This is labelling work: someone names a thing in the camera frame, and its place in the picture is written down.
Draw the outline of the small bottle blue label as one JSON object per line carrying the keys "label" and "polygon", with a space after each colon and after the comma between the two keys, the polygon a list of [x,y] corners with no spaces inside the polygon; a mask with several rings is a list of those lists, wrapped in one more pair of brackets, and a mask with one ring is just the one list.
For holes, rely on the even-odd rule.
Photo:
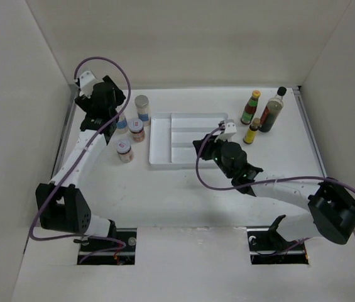
{"label": "small bottle blue label", "polygon": [[128,121],[124,113],[119,115],[118,121],[116,123],[117,132],[120,134],[126,133],[128,131]]}

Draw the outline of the tall jar silver lid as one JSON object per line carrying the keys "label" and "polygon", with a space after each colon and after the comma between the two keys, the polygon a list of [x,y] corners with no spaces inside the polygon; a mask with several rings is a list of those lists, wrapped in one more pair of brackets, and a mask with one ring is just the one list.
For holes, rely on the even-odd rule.
{"label": "tall jar silver lid", "polygon": [[143,122],[144,126],[150,126],[150,104],[149,99],[145,95],[138,95],[134,99],[138,118]]}

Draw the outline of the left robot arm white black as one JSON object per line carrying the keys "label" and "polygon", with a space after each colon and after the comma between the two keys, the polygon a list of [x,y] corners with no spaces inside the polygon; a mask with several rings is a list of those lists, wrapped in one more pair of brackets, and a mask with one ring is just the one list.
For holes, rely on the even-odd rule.
{"label": "left robot arm white black", "polygon": [[94,237],[96,244],[108,251],[117,244],[115,223],[92,214],[80,185],[114,135],[119,120],[117,108],[126,97],[109,76],[98,80],[87,71],[77,82],[75,103],[85,118],[64,165],[49,183],[41,183],[36,189],[38,216],[42,228]]}

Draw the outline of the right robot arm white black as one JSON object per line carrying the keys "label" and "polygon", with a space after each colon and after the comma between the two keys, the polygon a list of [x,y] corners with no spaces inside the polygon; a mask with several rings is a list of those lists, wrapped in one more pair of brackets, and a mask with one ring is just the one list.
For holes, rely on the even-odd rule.
{"label": "right robot arm white black", "polygon": [[193,142],[197,160],[212,160],[231,180],[231,189],[256,198],[270,198],[303,209],[297,216],[280,214],[267,239],[275,249],[290,241],[323,237],[344,245],[355,229],[355,199],[345,185],[323,177],[278,177],[248,163],[236,142],[206,135]]}

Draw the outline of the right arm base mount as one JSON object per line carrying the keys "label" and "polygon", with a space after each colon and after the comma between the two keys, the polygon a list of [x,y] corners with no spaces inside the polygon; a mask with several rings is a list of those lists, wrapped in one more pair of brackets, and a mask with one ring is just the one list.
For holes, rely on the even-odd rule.
{"label": "right arm base mount", "polygon": [[306,239],[288,242],[277,232],[279,224],[285,217],[280,215],[269,227],[247,229],[252,265],[309,264],[304,244]]}

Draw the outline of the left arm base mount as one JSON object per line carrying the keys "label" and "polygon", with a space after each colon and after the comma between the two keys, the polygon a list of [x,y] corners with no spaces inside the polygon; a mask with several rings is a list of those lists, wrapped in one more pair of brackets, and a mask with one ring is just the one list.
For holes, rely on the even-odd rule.
{"label": "left arm base mount", "polygon": [[117,230],[116,239],[126,244],[82,237],[74,239],[79,245],[77,265],[87,266],[131,266],[135,264],[138,230],[122,228]]}

